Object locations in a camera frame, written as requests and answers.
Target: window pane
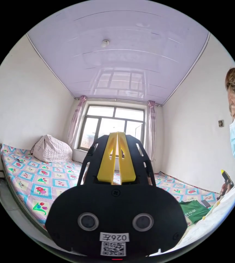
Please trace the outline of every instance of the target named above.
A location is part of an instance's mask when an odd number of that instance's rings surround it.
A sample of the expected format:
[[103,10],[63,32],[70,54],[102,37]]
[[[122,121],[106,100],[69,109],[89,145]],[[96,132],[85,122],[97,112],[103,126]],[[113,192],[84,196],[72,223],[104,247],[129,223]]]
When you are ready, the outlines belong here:
[[80,147],[89,149],[92,146],[95,138],[97,123],[98,123],[98,119],[93,119],[93,118],[86,119]]
[[87,115],[112,117],[114,108],[102,106],[89,106]]
[[117,108],[115,112],[116,118],[126,118],[130,120],[143,121],[144,120],[144,112],[142,110],[131,110],[131,109],[123,109]]
[[126,125],[126,135],[132,135],[141,140],[143,124],[141,122],[128,121]]
[[111,132],[124,132],[124,128],[125,121],[114,119],[102,119],[98,137],[101,137],[103,135],[109,135],[109,133]]

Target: curtain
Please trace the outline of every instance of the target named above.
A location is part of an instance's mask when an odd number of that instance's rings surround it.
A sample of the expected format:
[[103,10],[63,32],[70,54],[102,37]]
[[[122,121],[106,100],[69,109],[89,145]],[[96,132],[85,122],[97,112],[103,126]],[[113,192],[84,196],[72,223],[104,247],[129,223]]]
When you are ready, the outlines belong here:
[[155,102],[148,101],[149,106],[149,118],[148,118],[148,153],[150,161],[153,161],[155,146],[156,146],[156,112],[155,112]]
[[81,96],[80,102],[74,112],[74,117],[72,119],[72,123],[70,125],[69,132],[68,132],[68,145],[69,146],[71,146],[71,144],[73,143],[77,125],[78,125],[78,122],[81,116],[82,108],[86,100],[87,100],[86,96]]

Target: wall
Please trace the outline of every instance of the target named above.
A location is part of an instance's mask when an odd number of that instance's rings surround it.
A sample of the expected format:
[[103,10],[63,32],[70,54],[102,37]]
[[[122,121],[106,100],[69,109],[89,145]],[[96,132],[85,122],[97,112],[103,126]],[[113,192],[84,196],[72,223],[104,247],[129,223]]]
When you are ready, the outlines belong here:
[[67,142],[73,101],[23,36],[0,66],[0,143],[31,149],[45,134]]
[[[219,192],[221,169],[235,182],[230,147],[227,92],[224,80],[235,62],[213,36],[200,59],[162,107],[162,171],[189,184]],[[224,127],[218,127],[224,120]]]
[[[74,115],[74,111],[78,105],[79,101],[74,101],[72,108],[70,110],[69,113],[69,117],[68,117],[68,127],[70,126],[71,120],[73,118]],[[146,110],[146,116],[148,116],[148,107],[146,104],[141,104],[141,103],[136,103],[136,102],[124,102],[124,101],[114,101],[114,100],[100,100],[100,99],[88,99],[86,101],[86,104],[83,108],[82,111],[82,117],[79,121],[78,124],[78,130],[76,132],[76,135],[74,137],[74,145],[72,146],[73,148],[73,160],[79,161],[79,162],[83,162],[85,156],[86,156],[86,151],[83,150],[79,150],[77,149],[78,147],[78,139],[81,133],[81,128],[82,128],[82,124],[83,124],[83,120],[84,120],[84,113],[86,112],[86,109],[88,107],[89,104],[101,104],[101,105],[116,105],[116,106],[124,106],[124,107],[132,107],[132,108],[143,108]],[[162,128],[162,107],[157,107],[155,106],[155,110],[156,110],[156,119],[158,119],[159,121],[156,122],[156,127],[158,130],[161,130]],[[147,151],[148,150],[148,121],[146,121],[145,123],[145,138],[144,138],[144,148]],[[159,161],[159,156],[161,154],[162,151],[162,137],[161,136],[157,136],[156,139],[156,150],[155,150],[155,155],[154,155],[154,160],[152,162],[152,166],[153,166],[153,170],[154,172],[159,172],[161,169],[161,163]],[[115,169],[119,170],[119,164],[118,164],[118,158],[116,158],[116,162],[115,162]]]

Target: white ceiling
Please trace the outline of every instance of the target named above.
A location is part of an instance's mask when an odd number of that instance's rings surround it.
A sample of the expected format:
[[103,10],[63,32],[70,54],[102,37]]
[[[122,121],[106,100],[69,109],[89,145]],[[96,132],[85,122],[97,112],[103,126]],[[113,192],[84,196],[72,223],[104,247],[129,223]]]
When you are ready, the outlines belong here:
[[[74,97],[157,104],[164,104],[186,77],[208,36],[190,17],[147,0],[82,2],[28,32]],[[109,45],[102,48],[104,39]]]

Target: window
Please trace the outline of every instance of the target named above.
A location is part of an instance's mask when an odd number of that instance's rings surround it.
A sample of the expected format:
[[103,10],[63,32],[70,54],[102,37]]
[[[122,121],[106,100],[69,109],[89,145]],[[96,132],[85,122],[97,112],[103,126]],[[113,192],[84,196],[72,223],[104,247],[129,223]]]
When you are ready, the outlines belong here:
[[125,132],[143,144],[145,112],[118,106],[89,105],[82,126],[78,148],[88,150],[95,139],[111,132]]

